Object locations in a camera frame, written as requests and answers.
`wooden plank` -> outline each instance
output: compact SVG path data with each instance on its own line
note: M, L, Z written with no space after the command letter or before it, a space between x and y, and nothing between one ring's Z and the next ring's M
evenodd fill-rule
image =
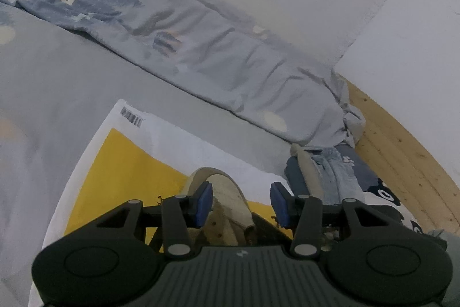
M366 134L356 146L356 152L369 167L388 185L399 200L414 215L424 231L434 229L436 225L429 217L422 205L408 192L399 181L399 176L393 166L381 157L377 149L369 142Z
M429 216L434 215L434 219L432 219L436 224L446 224L448 227L445 227L445 229L449 231L456 228L455 222L460 222L460 189L454 181L420 142L399 124L396 119L351 83L349 83L349 90L351 103L360 108L368 123L374 130L376 128L378 130L378 134L375 137L373 137L374 134L371 132L370 138L373 138L375 144L378 144L382 138L386 140L385 144L389 150L383 149L380 145L377 145L377 148L380 149L380 153L390 158L390 164L396 163L396 167L394 165L392 167L398 172L397 175L400 178L404 178L403 183L409 185L407 186L409 193L416 197L424 193L429 195L430 192L431 194L436 194L441 198L443 203L440 203L439 199L435 198L435 201L440 204L438 206L433 201L430 202L428 197L425 197L420 202L423 209ZM398 157L392 157L391 153L396 153ZM403 155L403 161L399 160L401 155ZM404 169L407 167L410 173L404 172ZM422 187L415 182L417 178L421 181ZM445 207L451 212L452 217L445 215Z

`slipper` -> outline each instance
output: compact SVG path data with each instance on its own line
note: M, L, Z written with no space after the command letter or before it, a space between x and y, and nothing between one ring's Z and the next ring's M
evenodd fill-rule
M257 233L248 202L225 172L210 167L197 169L185 182L182 194L191 196L204 181L212 184L213 202L204 226L189 228L195 246L255 245Z

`round joint cover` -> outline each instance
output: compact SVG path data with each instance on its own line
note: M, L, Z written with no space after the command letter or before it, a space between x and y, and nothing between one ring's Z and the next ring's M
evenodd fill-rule
M385 306L436 300L452 279L452 262L430 240L352 239L327 255L334 283L357 299Z
M32 278L44 303L118 306L151 287L163 265L163 254L135 239L64 237L38 254Z

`barcode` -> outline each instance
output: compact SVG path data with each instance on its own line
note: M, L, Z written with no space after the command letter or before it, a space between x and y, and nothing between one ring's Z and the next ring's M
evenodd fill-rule
M142 117L136 116L133 114L129 109L123 107L120 112L121 116L123 116L126 120L128 120L131 124L137 126L138 128L141 127L142 124Z

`wooden bed frame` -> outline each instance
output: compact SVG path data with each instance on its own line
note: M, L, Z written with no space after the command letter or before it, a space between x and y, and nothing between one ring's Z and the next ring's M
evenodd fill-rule
M356 152L419 221L424 231L460 235L460 189L400 123L348 83L350 101L366 118Z

